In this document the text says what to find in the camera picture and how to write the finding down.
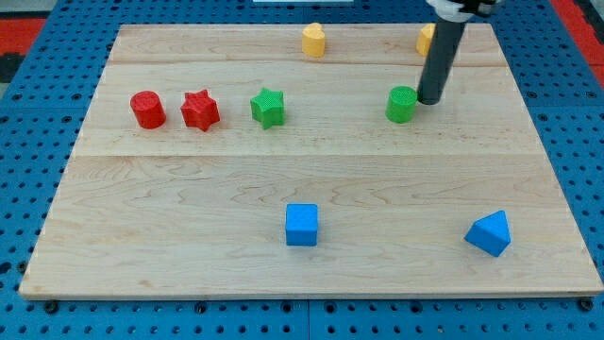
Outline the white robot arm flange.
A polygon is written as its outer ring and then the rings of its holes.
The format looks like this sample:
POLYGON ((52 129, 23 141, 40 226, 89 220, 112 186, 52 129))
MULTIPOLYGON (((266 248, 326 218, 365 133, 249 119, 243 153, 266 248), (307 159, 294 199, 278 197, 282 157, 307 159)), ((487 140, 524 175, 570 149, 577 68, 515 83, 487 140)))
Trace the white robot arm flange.
POLYGON ((505 0, 427 0, 440 19, 465 23, 473 16, 487 18, 498 11, 505 0))

